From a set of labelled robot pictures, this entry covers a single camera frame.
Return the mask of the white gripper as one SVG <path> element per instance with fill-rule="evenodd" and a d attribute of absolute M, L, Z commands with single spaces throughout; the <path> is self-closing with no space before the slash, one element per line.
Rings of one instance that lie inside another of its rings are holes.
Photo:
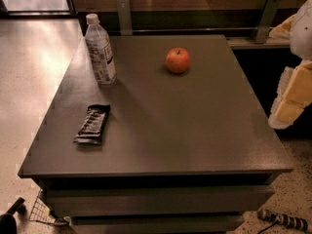
<path fill-rule="evenodd" d="M 306 0 L 295 15 L 275 26 L 269 37 L 290 38 L 291 52 L 308 59 L 296 68 L 286 67 L 281 74 L 268 124 L 273 129 L 283 130 L 312 103 L 312 0 Z"/>

